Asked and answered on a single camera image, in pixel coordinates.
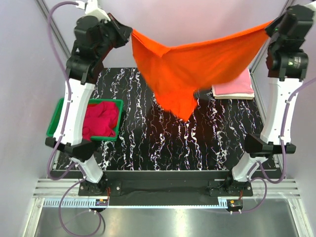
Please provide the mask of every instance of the black and white marble surface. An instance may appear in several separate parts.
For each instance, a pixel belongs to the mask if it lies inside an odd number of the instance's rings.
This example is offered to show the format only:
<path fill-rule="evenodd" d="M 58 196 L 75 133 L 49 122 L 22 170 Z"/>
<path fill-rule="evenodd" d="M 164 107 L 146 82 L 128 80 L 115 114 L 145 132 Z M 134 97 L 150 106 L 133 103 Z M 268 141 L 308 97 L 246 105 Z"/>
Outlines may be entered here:
<path fill-rule="evenodd" d="M 118 140 L 98 149 L 103 170 L 231 169 L 246 134 L 263 128 L 255 100 L 215 100 L 212 91 L 196 94 L 198 107 L 183 122 L 156 103 L 136 68 L 105 69 L 92 97 L 124 101 Z M 61 154 L 55 169 L 69 163 Z"/>

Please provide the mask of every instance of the metal frame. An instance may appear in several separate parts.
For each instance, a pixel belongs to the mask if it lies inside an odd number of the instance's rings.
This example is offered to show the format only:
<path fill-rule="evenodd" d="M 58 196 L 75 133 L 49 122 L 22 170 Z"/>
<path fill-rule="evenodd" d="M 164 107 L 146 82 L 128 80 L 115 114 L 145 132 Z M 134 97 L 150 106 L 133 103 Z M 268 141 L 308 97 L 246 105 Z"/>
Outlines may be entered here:
<path fill-rule="evenodd" d="M 39 179 L 33 198 L 32 205 L 30 208 L 28 221 L 25 226 L 23 237 L 34 237 L 36 229 L 40 220 L 40 215 L 43 207 L 56 208 L 56 203 L 51 204 L 51 201 L 60 201 L 61 196 L 65 191 L 77 182 L 78 179 L 62 179 L 59 181 L 52 181 L 50 179 Z M 262 198 L 264 194 L 264 184 L 262 181 L 257 180 L 252 183 L 253 197 L 244 197 L 244 199 L 257 199 Z M 74 187 L 69 191 L 66 196 L 67 202 L 63 207 L 91 207 L 87 206 L 86 202 L 90 205 L 95 201 L 96 198 L 108 199 L 104 197 L 79 197 L 78 196 L 79 186 Z M 291 213 L 294 218 L 296 229 L 300 237 L 313 237 L 313 232 L 309 224 L 306 212 L 302 203 L 301 196 L 297 189 L 297 185 L 294 179 L 285 179 L 280 184 L 274 185 L 268 183 L 268 199 L 286 199 L 289 203 Z M 168 209 L 224 209 L 227 208 L 227 200 L 234 199 L 232 197 L 219 197 L 218 205 L 162 205 L 162 206 L 129 206 L 129 205 L 114 205 L 111 206 L 109 202 L 108 208 L 168 208 Z"/>

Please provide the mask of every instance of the green basket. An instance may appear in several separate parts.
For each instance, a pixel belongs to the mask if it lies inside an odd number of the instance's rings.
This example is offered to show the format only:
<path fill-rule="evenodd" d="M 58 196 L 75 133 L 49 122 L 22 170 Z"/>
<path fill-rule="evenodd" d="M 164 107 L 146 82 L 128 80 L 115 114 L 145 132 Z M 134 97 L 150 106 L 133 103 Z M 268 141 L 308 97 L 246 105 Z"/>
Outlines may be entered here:
<path fill-rule="evenodd" d="M 119 109 L 119 115 L 118 115 L 118 123 L 117 126 L 114 128 L 115 132 L 115 137 L 98 137 L 98 136 L 92 136 L 91 140 L 94 141 L 116 141 L 118 136 L 119 136 L 119 123 L 120 123 L 120 117 L 122 115 L 122 110 L 123 110 L 123 101 L 122 100 L 111 100 L 111 99 L 90 99 L 89 104 L 99 104 L 103 101 L 111 101 L 116 103 L 118 109 Z M 48 137 L 52 137 L 54 135 L 54 132 L 57 129 L 60 115 L 61 115 L 61 110 L 63 108 L 63 103 L 64 103 L 64 98 L 60 99 L 59 102 L 57 103 L 55 112 L 53 114 L 53 117 L 50 121 L 49 127 L 47 129 L 46 135 Z"/>

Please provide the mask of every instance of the orange towel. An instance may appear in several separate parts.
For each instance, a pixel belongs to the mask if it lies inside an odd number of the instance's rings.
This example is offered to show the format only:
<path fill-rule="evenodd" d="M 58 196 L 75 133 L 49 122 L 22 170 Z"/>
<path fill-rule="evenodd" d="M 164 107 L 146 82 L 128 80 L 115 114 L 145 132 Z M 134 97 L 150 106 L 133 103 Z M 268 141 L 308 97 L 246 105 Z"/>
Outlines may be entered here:
<path fill-rule="evenodd" d="M 133 56 L 157 102 L 187 121 L 197 105 L 193 93 L 234 80 L 268 36 L 270 22 L 231 36 L 166 47 L 133 30 Z"/>

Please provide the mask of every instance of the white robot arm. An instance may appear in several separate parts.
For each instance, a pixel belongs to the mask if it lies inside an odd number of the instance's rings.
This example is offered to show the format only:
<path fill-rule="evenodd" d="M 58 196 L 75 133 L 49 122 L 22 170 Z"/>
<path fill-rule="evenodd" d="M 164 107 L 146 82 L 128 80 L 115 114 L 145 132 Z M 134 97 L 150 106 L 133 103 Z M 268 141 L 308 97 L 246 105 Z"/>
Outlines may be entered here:
<path fill-rule="evenodd" d="M 282 154 L 281 140 L 285 144 L 287 154 L 293 154 L 296 150 L 291 144 L 290 129 L 297 95 L 291 102 L 287 99 L 303 84 L 306 76 L 308 56 L 300 47 L 316 20 L 315 11 L 316 2 L 306 6 L 289 7 L 284 15 L 266 28 L 271 37 L 267 57 L 271 92 L 267 120 L 260 135 L 246 136 L 246 152 L 226 179 L 223 185 L 226 191 L 247 187 L 259 163 L 267 161 L 275 154 Z M 286 103 L 289 103 L 289 110 L 284 135 L 281 137 Z"/>
<path fill-rule="evenodd" d="M 58 150 L 67 153 L 80 165 L 87 182 L 96 184 L 97 189 L 105 190 L 105 176 L 95 160 L 94 143 L 82 139 L 83 120 L 98 76 L 104 68 L 102 63 L 104 58 L 110 50 L 122 47 L 129 41 L 132 29 L 122 25 L 110 13 L 107 14 L 102 10 L 97 0 L 88 0 L 87 3 L 76 1 L 76 3 L 78 8 L 85 11 L 86 16 L 77 21 L 76 40 L 66 64 L 71 101 L 68 101 L 66 89 L 58 127 L 53 137 L 47 137 L 45 143 L 54 147 L 57 140 L 62 137 Z M 66 118 L 68 103 L 70 105 Z M 61 134 L 65 119 L 67 119 L 65 130 Z"/>

